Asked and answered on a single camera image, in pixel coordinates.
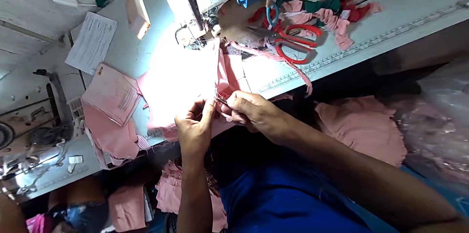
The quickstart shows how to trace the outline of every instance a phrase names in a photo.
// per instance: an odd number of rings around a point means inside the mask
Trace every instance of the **scissor blade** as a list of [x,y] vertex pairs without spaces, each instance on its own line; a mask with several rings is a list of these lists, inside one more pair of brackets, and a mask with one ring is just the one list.
[[247,27],[250,31],[260,35],[262,38],[264,37],[271,37],[271,38],[275,38],[275,36],[277,36],[277,33],[273,32],[273,31],[270,31],[270,30],[267,30],[267,29],[263,29],[263,28],[252,28],[252,27]]

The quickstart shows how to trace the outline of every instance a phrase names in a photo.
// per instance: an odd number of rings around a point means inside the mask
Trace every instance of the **measuring tape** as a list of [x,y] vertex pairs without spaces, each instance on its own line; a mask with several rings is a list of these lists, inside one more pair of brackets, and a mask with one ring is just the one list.
[[[352,47],[348,48],[347,50],[343,50],[341,52],[336,52],[334,54],[331,54],[331,55],[327,56],[326,58],[321,59],[320,61],[311,62],[309,64],[302,65],[301,70],[308,77],[311,77],[311,75],[314,74],[317,70],[319,70],[321,68],[324,68],[327,65],[330,65],[334,62],[337,62],[337,61],[339,61],[343,58],[346,58],[350,55],[353,55],[353,54],[355,54],[359,51],[365,50],[365,49],[367,49],[367,48],[369,48],[373,45],[376,45],[378,43],[386,41],[386,40],[388,40],[390,38],[393,38],[397,35],[400,35],[404,32],[408,32],[408,31],[410,31],[414,28],[417,28],[419,26],[427,24],[427,23],[429,23],[433,20],[439,19],[439,18],[441,18],[445,15],[454,13],[455,11],[457,11],[459,9],[467,8],[467,7],[468,7],[468,1],[467,0],[464,1],[464,2],[458,2],[455,5],[449,6],[447,8],[442,9],[442,10],[439,10],[435,13],[432,13],[431,15],[429,15],[427,17],[423,17],[423,18],[420,18],[420,19],[415,20],[413,22],[410,22],[410,23],[408,23],[404,26],[393,29],[389,32],[386,32],[382,35],[379,35],[375,38],[372,38],[372,39],[367,40],[365,42],[362,42],[360,44],[354,44]],[[278,88],[278,87],[281,87],[283,85],[286,85],[286,84],[288,84],[288,83],[290,83],[291,81],[294,81],[294,80],[300,80],[300,76],[295,71],[292,71],[292,72],[287,73],[287,74],[285,74],[281,77],[276,78],[275,80],[272,80],[271,82],[269,82],[265,86],[260,87],[258,89],[258,92],[259,93],[267,92],[271,89]]]

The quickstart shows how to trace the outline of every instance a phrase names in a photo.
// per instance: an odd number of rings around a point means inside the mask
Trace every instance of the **finger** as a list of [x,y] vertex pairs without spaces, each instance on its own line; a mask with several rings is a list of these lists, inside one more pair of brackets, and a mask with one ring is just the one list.
[[231,115],[231,108],[229,106],[225,105],[225,104],[222,104],[220,106],[220,110],[221,110],[222,113],[225,113],[227,115]]
[[256,118],[256,115],[260,109],[255,104],[241,97],[235,99],[228,99],[227,103],[231,107],[231,109],[235,110],[236,112],[243,113],[250,119]]
[[187,109],[180,114],[180,117],[196,120],[197,117],[200,116],[200,114],[202,113],[204,104],[205,100],[201,96],[196,97],[195,100],[191,101],[186,106]]
[[202,119],[200,123],[204,126],[211,126],[213,121],[213,116],[215,114],[215,99],[210,98],[205,102],[203,107]]
[[231,96],[228,98],[228,99],[236,99],[236,98],[244,98],[246,99],[247,101],[255,104],[255,105],[258,105],[258,103],[262,102],[262,101],[266,101],[265,98],[263,98],[262,96],[258,95],[258,94],[255,94],[255,93],[250,93],[250,92],[243,92],[243,91],[234,91]]
[[249,130],[250,133],[257,133],[259,130],[254,126],[252,122],[247,122],[244,126]]
[[231,118],[233,119],[233,121],[235,122],[238,122],[238,123],[241,123],[243,125],[247,124],[248,122],[250,122],[249,118],[244,115],[244,114],[241,114],[239,112],[236,112],[236,111],[233,111],[231,113]]

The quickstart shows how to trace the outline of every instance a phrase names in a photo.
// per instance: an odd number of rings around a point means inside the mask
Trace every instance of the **paper note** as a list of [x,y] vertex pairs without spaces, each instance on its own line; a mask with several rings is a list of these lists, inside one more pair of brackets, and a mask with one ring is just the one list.
[[106,56],[116,29],[117,21],[88,12],[65,63],[85,73],[95,74],[96,67]]

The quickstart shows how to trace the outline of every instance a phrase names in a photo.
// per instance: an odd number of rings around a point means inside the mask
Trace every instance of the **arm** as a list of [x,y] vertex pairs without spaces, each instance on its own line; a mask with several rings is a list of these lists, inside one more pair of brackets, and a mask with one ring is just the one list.
[[175,118],[182,154],[182,197],[177,230],[212,232],[212,201],[203,167],[203,156],[210,145],[215,100],[198,100]]
[[309,159],[344,194],[396,229],[420,232],[425,227],[440,232],[469,228],[441,195],[416,178],[350,149],[260,95],[237,91],[227,101],[230,107],[222,107],[223,112]]
[[0,229],[5,233],[27,233],[26,220],[19,206],[0,193]]

